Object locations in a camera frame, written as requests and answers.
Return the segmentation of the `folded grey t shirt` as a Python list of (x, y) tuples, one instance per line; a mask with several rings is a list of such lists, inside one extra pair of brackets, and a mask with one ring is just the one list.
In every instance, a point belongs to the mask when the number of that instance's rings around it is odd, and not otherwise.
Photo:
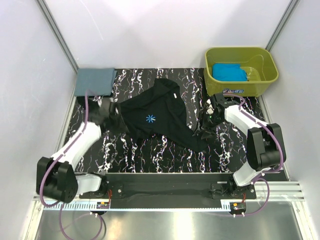
[(117, 72), (114, 68), (79, 68), (74, 90), (75, 97), (110, 96)]

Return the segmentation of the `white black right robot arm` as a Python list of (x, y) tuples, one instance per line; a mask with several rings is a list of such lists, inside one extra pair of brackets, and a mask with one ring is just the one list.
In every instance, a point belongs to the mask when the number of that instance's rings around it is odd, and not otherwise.
[(212, 138), (214, 128), (229, 122), (246, 136), (246, 162), (235, 171), (215, 194), (227, 194), (240, 198), (265, 173), (281, 170), (286, 161), (286, 150), (282, 129), (277, 123), (261, 121), (243, 108), (245, 99), (240, 102), (228, 100), (228, 93), (215, 93), (205, 104), (205, 109), (195, 135), (203, 140)]

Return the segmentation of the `left rear frame post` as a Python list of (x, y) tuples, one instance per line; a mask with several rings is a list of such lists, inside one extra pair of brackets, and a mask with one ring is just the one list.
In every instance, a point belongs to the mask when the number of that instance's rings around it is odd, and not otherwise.
[(55, 36), (60, 48), (62, 49), (67, 61), (69, 62), (70, 66), (74, 70), (75, 73), (78, 72), (79, 66), (70, 50), (68, 47), (68, 44), (65, 40), (65, 38), (62, 35), (62, 32), (53, 16), (51, 13), (47, 3), (45, 0), (35, 0), (37, 3), (42, 15), (44, 16), (46, 22), (48, 23), (49, 28), (51, 29), (53, 35)]

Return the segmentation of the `black t shirt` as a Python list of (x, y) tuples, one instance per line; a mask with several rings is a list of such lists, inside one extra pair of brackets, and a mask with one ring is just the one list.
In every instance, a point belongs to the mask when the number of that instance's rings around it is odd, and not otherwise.
[(207, 142), (187, 126), (180, 86), (170, 79), (156, 78), (152, 87), (117, 103), (116, 108), (119, 115), (106, 127), (114, 134), (128, 133), (134, 141), (159, 134), (195, 152), (208, 148)]

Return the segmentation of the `frame post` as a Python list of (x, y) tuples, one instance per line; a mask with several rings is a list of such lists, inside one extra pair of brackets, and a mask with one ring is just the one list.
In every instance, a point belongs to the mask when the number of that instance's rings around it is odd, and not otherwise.
[(285, 26), (289, 22), (291, 16), (293, 15), (294, 11), (296, 10), (297, 6), (299, 5), (300, 0), (290, 0), (284, 13), (282, 14), (276, 28), (274, 29), (265, 49), (270, 52), (274, 45), (276, 44), (278, 38), (280, 37), (281, 33), (285, 29)]
[(70, 50), (68, 47), (68, 44), (65, 40), (65, 38), (62, 35), (62, 32), (53, 16), (51, 13), (47, 3), (45, 0), (35, 0), (37, 3), (42, 15), (44, 16), (46, 22), (48, 23), (49, 28), (51, 29), (53, 35), (55, 36), (60, 48), (62, 49), (67, 61), (69, 62), (70, 66), (74, 70), (75, 73), (78, 72), (79, 66)]

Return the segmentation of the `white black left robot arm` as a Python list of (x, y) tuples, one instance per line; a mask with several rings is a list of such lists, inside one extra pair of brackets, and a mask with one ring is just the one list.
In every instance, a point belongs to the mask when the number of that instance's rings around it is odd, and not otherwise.
[(79, 129), (68, 142), (51, 157), (41, 157), (36, 166), (36, 193), (46, 207), (56, 203), (70, 203), (85, 193), (103, 194), (107, 191), (105, 175), (85, 173), (77, 175), (75, 169), (85, 153), (97, 142), (103, 132), (119, 129), (122, 124), (120, 106), (111, 97), (104, 97), (94, 102), (89, 108), (89, 100), (85, 100), (85, 119)]

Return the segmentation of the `right rear frame post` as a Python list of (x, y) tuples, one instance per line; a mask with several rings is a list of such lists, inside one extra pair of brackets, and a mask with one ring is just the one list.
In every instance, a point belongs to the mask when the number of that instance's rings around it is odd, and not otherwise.
[(297, 6), (299, 5), (300, 0), (290, 0), (284, 13), (282, 14), (276, 28), (274, 29), (265, 49), (270, 52), (274, 45), (276, 44), (278, 38), (280, 37), (281, 33), (285, 29), (285, 26), (289, 22), (291, 16), (293, 15), (294, 11), (296, 10)]

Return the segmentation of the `silver aluminium frame rail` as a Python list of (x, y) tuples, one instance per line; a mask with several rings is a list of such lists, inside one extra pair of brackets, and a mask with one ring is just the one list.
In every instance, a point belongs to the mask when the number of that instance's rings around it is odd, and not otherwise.
[(147, 184), (145, 182), (136, 182), (133, 187), (129, 187), (128, 184), (114, 183), (108, 187), (111, 193), (94, 193), (86, 192), (76, 195), (73, 201), (79, 201), (81, 199), (85, 200), (98, 200), (101, 199), (105, 201), (107, 197), (111, 196), (112, 199), (125, 199), (130, 196), (196, 196), (196, 197), (206, 197), (212, 198), (214, 200), (222, 201), (240, 201), (246, 200), (263, 200), (269, 197), (269, 201), (303, 201), (304, 196), (300, 185), (293, 181), (267, 181), (258, 180), (254, 185), (248, 185), (246, 189), (241, 190), (238, 193), (228, 193), (226, 190), (227, 183), (224, 181), (218, 181), (211, 184), (210, 188), (172, 188), (155, 191), (151, 186), (150, 191), (141, 191), (138, 187), (143, 187), (144, 190), (147, 189)]

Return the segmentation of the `olive green plastic tub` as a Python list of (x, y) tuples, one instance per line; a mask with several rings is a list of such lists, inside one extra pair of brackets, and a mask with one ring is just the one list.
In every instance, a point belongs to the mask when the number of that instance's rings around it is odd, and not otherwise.
[(259, 97), (279, 72), (269, 51), (261, 47), (213, 47), (204, 55), (206, 92)]

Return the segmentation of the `blue t shirt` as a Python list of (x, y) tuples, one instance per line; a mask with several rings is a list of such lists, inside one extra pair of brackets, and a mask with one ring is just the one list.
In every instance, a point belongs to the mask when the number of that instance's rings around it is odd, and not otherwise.
[(238, 63), (215, 63), (212, 66), (212, 77), (222, 82), (246, 82), (246, 72)]

